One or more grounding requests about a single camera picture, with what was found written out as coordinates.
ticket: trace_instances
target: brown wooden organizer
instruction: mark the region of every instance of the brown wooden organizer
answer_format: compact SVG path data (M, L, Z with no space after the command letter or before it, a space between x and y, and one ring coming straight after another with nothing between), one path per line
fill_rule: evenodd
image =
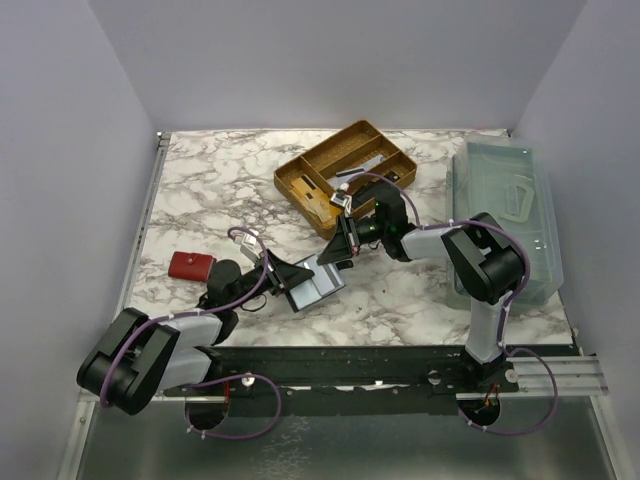
M335 228L335 217L323 223L303 204L306 200L299 198L300 195L294 191L291 182L306 175L321 191L313 201L328 203L334 189L327 179L335 176L336 172L357 167L380 154L384 155L385 159L372 168L371 172L380 175L395 172L400 177L396 185L402 188L408 187L415 180L418 168L416 163L366 120L360 120L340 130L308 152L284 164L275 171L273 180L278 190L304 215L318 235L328 240ZM351 184L350 191L355 191L371 181L375 179L366 176L359 178ZM371 212L374 203L371 199L355 209L354 217L360 218Z

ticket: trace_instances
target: wall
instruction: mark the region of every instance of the wall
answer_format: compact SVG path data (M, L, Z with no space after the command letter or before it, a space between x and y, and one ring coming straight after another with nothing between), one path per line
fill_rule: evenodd
M631 453L640 452L638 20L637 0L590 0L516 132L549 153L562 297L603 364Z
M89 0L158 130L513 128L584 0Z
M154 129L83 0L0 3L0 470L54 478L108 324Z

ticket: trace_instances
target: red pouch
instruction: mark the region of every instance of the red pouch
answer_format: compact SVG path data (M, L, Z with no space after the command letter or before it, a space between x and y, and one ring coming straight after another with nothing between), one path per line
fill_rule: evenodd
M209 270L216 262L211 255L202 253L174 252L169 264L169 276L183 280L207 283Z

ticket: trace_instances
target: marble tabletop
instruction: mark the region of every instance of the marble tabletop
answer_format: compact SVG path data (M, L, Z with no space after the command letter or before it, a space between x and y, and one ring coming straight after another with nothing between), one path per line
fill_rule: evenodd
M175 250L231 258L245 270L252 268L226 236L232 226L257 230L268 248L292 263L321 252L326 242L276 190L273 172L334 132L243 130L172 134L130 305L152 316L195 306L206 287L167 275ZM384 133L419 165L416 180L407 193L416 203L421 220L443 221L447 164L470 131ZM505 134L504 130L483 133ZM363 249L355 263L356 268L342 272L347 282L344 289L307 310L293 313L285 299L271 296L258 313L238 310L240 323L224 345L464 343L469 312L445 305L443 260L400 263L383 252ZM571 343L571 330L558 295L540 310L510 317L506 341Z

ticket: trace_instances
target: translucent plastic bin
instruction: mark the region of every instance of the translucent plastic bin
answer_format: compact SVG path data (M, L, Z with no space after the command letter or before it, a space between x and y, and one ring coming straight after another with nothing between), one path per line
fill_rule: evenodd
M549 181L538 156L537 147L520 140L471 134L447 175L449 218L463 220L488 212L527 250L531 279L514 301L516 314L544 306L564 280ZM470 305L450 262L447 304Z

